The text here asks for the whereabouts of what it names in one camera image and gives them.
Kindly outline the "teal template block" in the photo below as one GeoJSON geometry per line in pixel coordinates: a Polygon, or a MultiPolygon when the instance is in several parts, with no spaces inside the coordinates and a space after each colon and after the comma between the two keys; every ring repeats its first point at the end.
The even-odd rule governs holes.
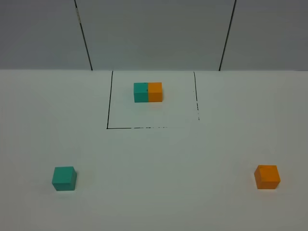
{"type": "Polygon", "coordinates": [[[148,103],[148,83],[134,83],[134,102],[135,103],[148,103]]]}

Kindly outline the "orange template block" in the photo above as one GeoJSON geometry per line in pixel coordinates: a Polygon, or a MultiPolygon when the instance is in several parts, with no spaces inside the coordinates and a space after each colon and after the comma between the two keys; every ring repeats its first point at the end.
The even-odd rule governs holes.
{"type": "Polygon", "coordinates": [[[157,103],[163,101],[163,90],[161,82],[148,83],[148,102],[157,103]]]}

